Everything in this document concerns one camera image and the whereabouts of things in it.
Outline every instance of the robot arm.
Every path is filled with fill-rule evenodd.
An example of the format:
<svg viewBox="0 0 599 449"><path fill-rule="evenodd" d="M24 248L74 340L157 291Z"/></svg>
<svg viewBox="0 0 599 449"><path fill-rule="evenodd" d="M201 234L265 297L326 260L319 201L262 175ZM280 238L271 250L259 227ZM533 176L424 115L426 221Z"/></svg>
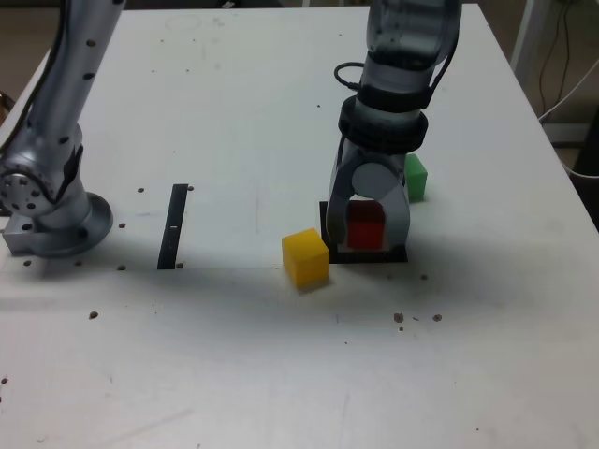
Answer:
<svg viewBox="0 0 599 449"><path fill-rule="evenodd" d="M0 147L0 196L12 216L4 232L13 254L67 256L109 233L108 203L80 179L83 153L77 120L94 82L124 0L62 0L59 31L42 75ZM373 0L368 56L358 94L343 103L343 137L333 168L327 230L346 234L354 194L378 200L391 249L409 227L405 155L416 150L437 81L434 68L457 44L460 0Z"/></svg>
<svg viewBox="0 0 599 449"><path fill-rule="evenodd" d="M104 199L80 179L77 124L124 0L62 0L58 33L22 114L0 147L0 195L12 217L4 238L13 254L66 256L110 231Z"/></svg>
<svg viewBox="0 0 599 449"><path fill-rule="evenodd" d="M402 251L410 225L405 156L426 135L428 121L421 110L451 62L460 15L460 0L380 0L371 6L358 92L343 103L339 120L342 140L326 218L333 244L344 243L349 201L360 195L381 204L390 252Z"/></svg>

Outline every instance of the black vertical bar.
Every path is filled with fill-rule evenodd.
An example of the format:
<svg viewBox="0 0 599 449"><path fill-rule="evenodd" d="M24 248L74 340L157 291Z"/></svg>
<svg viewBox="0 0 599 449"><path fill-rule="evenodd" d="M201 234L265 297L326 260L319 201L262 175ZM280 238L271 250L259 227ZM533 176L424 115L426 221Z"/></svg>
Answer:
<svg viewBox="0 0 599 449"><path fill-rule="evenodd" d="M162 236L162 245L158 256L158 269L175 269L186 199L187 184L173 184L165 232Z"/></svg>

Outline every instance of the block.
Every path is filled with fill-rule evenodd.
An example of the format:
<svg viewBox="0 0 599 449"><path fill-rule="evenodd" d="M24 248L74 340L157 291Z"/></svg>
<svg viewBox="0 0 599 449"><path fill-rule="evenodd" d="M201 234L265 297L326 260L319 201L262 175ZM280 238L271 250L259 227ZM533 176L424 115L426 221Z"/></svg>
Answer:
<svg viewBox="0 0 599 449"><path fill-rule="evenodd" d="M283 238L283 265L296 287L322 282L329 276L329 248L315 229Z"/></svg>
<svg viewBox="0 0 599 449"><path fill-rule="evenodd" d="M347 246L354 250L381 250L385 212L376 201L350 201L347 212Z"/></svg>
<svg viewBox="0 0 599 449"><path fill-rule="evenodd" d="M429 173L415 154L408 154L405 158L405 182L408 186L408 198L411 202L424 199L424 189L427 185Z"/></svg>

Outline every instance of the white table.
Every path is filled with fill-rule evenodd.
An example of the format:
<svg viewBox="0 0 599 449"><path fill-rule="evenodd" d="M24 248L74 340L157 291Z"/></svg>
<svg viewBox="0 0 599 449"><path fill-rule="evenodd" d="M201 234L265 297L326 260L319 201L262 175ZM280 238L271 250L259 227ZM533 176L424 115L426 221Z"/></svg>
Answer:
<svg viewBox="0 0 599 449"><path fill-rule="evenodd" d="M276 269L318 226L366 17L124 13L80 121L114 228L30 267L2 245L0 447L597 447L599 238L478 7L427 112L410 263L311 294ZM179 182L184 269L157 271Z"/></svg>

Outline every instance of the green cube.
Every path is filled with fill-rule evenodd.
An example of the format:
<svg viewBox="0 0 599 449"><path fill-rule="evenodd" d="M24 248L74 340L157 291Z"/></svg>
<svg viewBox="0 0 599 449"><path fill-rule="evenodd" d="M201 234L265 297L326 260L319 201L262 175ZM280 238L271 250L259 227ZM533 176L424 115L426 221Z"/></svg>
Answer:
<svg viewBox="0 0 599 449"><path fill-rule="evenodd" d="M410 202L422 201L424 199L424 189L427 186L428 172L418 159L418 156L415 154L408 154L406 156L404 172Z"/></svg>

